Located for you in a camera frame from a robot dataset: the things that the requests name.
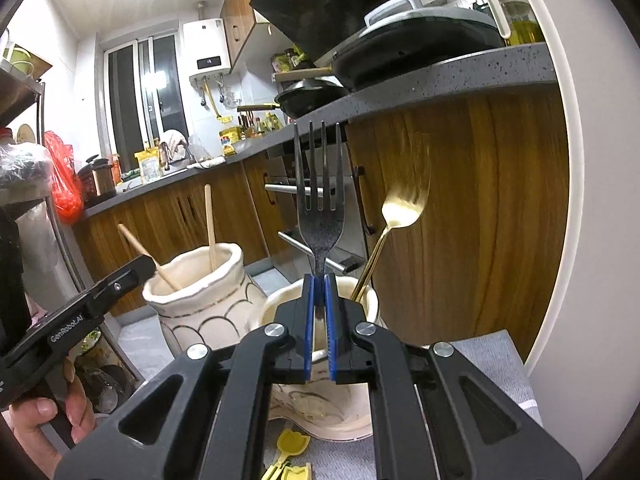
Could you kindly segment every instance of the human hand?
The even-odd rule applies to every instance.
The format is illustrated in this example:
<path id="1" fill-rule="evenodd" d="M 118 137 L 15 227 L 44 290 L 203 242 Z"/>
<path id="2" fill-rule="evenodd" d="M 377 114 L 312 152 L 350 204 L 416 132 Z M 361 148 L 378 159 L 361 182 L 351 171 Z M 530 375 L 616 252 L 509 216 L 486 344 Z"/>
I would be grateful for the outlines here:
<path id="1" fill-rule="evenodd" d="M 78 443 L 94 429 L 94 409 L 84 394 L 84 388 L 76 377 L 71 361 L 65 359 L 62 368 L 69 383 L 65 401 L 66 417 L 73 427 L 71 438 Z M 16 440 L 31 460 L 51 479 L 62 456 L 44 436 L 39 425 L 50 422 L 57 413 L 56 403 L 46 398 L 20 400 L 9 407 L 10 425 Z"/>

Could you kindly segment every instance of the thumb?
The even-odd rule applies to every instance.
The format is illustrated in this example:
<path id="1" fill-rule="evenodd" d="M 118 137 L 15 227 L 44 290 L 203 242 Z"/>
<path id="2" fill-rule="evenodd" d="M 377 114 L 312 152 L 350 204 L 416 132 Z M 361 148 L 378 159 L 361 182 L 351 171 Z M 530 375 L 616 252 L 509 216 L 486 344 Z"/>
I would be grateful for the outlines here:
<path id="1" fill-rule="evenodd" d="M 16 440 L 43 473 L 53 478 L 61 455 L 44 436 L 39 425 L 50 422 L 56 416 L 56 403 L 46 398 L 28 399 L 12 404 L 9 410 Z"/>

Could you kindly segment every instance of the plastic bag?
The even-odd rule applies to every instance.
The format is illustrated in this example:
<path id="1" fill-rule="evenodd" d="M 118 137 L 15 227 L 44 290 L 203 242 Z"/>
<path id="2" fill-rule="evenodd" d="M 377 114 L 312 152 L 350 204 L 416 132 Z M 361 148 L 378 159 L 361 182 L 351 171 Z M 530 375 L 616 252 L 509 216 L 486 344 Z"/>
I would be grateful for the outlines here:
<path id="1" fill-rule="evenodd" d="M 22 261 L 41 274 L 48 274 L 58 262 L 58 242 L 43 203 L 16 220 L 20 231 Z"/>
<path id="2" fill-rule="evenodd" d="M 82 214 L 82 185 L 74 169 L 74 149 L 54 132 L 45 132 L 45 146 L 53 160 L 51 195 L 60 221 L 73 224 Z"/>
<path id="3" fill-rule="evenodd" d="M 44 146 L 24 142 L 0 146 L 0 203 L 49 194 L 53 164 Z"/>

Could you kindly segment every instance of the wooden cabinet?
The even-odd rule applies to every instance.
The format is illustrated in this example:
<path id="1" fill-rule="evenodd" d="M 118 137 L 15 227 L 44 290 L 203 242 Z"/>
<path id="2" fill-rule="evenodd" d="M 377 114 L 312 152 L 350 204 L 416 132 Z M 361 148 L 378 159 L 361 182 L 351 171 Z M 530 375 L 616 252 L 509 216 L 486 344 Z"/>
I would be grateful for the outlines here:
<path id="1" fill-rule="evenodd" d="M 255 210 L 260 221 L 269 256 L 274 261 L 277 261 L 289 247 L 278 236 L 278 231 L 286 231 L 287 227 L 280 215 L 276 194 L 264 189 L 264 184 L 268 182 L 265 161 L 266 154 L 259 153 L 244 160 L 242 164 L 244 165 L 249 189 L 254 198 Z"/>
<path id="2" fill-rule="evenodd" d="M 226 44 L 233 66 L 255 25 L 255 13 L 249 4 L 251 0 L 225 0 L 220 17 L 225 23 Z"/>
<path id="3" fill-rule="evenodd" d="M 266 258 L 244 169 L 242 164 L 230 164 L 132 198 L 76 224 L 74 233 L 92 278 L 103 278 L 137 255 L 117 230 L 119 223 L 160 264 L 206 246 L 205 184 L 211 184 L 213 193 L 216 240 L 240 245 L 245 265 Z M 120 300 L 111 313 L 117 316 L 143 304 L 139 288 Z"/>
<path id="4" fill-rule="evenodd" d="M 508 329 L 523 358 L 556 282 L 568 208 L 568 148 L 557 87 L 473 95 L 347 126 L 376 234 L 394 185 L 431 193 L 393 231 L 373 275 L 381 315 L 429 344 Z"/>
<path id="5" fill-rule="evenodd" d="M 249 5 L 249 0 L 225 0 L 220 17 L 225 24 L 226 44 L 229 47 L 229 59 L 233 66 L 254 28 L 254 10 Z"/>

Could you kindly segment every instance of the fork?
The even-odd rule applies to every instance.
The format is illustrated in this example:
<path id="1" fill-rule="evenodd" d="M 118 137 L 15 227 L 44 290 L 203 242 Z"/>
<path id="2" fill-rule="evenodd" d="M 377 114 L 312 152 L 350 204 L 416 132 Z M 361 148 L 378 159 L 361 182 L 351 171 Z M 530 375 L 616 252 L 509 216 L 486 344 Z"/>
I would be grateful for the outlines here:
<path id="1" fill-rule="evenodd" d="M 318 204 L 318 178 L 316 173 L 314 125 L 309 123 L 309 209 L 306 208 L 305 181 L 302 172 L 302 149 L 298 124 L 293 125 L 294 148 L 296 152 L 296 198 L 298 202 L 298 227 L 300 235 L 314 256 L 314 276 L 324 275 L 324 266 L 329 251 L 337 243 L 344 227 L 344 183 L 342 170 L 342 129 L 335 125 L 335 145 L 337 148 L 337 170 L 335 177 L 335 206 L 331 209 L 329 168 L 326 160 L 326 127 L 321 125 L 322 138 L 322 209 Z"/>

